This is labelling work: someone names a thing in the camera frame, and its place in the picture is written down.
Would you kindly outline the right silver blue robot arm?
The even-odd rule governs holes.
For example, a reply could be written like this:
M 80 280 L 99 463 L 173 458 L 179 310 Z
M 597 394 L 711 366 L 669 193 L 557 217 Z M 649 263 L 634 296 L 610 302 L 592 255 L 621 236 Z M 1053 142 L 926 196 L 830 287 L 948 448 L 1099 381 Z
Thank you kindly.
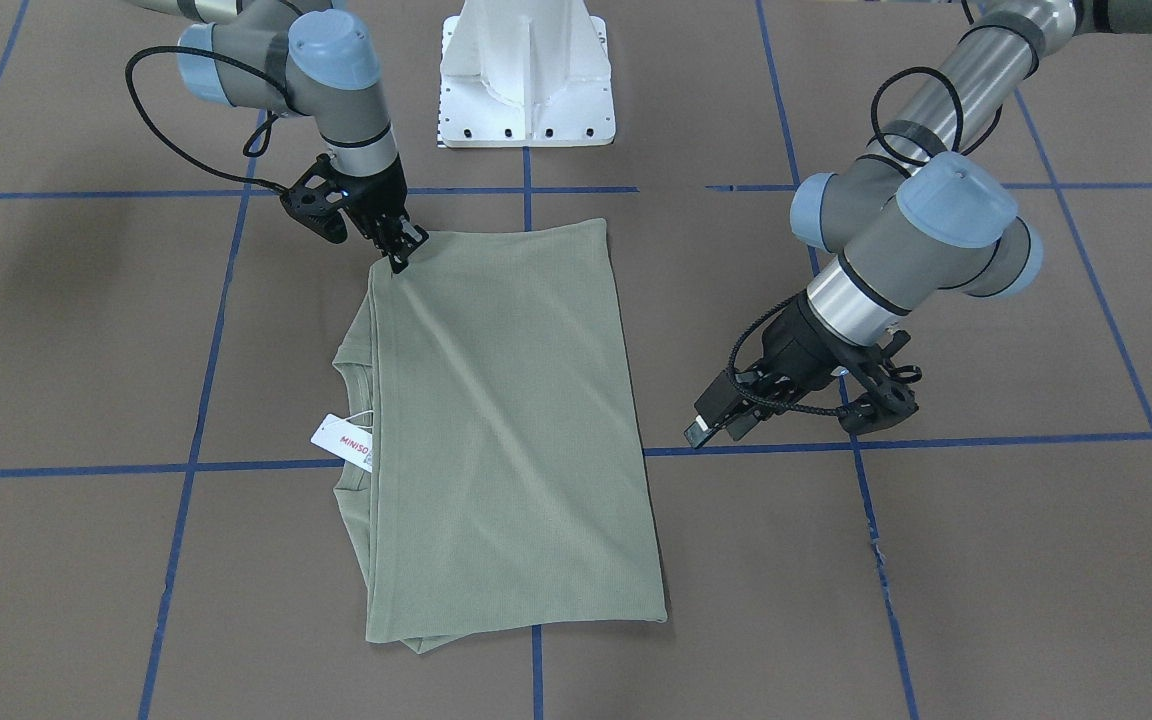
M 324 154 L 293 184 L 250 179 L 274 192 L 285 213 L 333 243 L 355 227 L 394 273 L 429 241 L 406 210 L 408 188 L 381 86 L 381 65 L 364 20 L 343 1 L 147 1 L 146 8 L 189 18 L 173 46 L 146 47 L 128 60 L 134 109 L 147 111 L 134 69 L 156 55 L 177 59 L 196 97 L 229 108 L 265 109 L 244 143 L 247 158 L 268 149 L 282 118 L 311 118 Z

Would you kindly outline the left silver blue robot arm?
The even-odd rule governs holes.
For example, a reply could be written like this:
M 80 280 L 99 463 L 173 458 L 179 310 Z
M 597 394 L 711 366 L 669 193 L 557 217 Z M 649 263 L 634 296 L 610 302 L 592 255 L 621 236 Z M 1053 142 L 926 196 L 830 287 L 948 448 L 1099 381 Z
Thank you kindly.
M 1044 59 L 1092 33 L 1152 35 L 1152 1 L 990 1 L 941 67 L 909 69 L 925 83 L 895 118 L 870 105 L 864 154 L 846 172 L 804 179 L 791 200 L 791 233 L 831 263 L 756 320 L 760 356 L 742 370 L 727 361 L 708 384 L 685 429 L 691 447 L 809 414 L 804 397 L 842 376 L 861 395 L 824 415 L 847 433 L 915 414 L 920 370 L 893 361 L 909 340 L 905 316 L 934 291 L 1009 296 L 1041 270 L 1041 237 L 969 152 Z

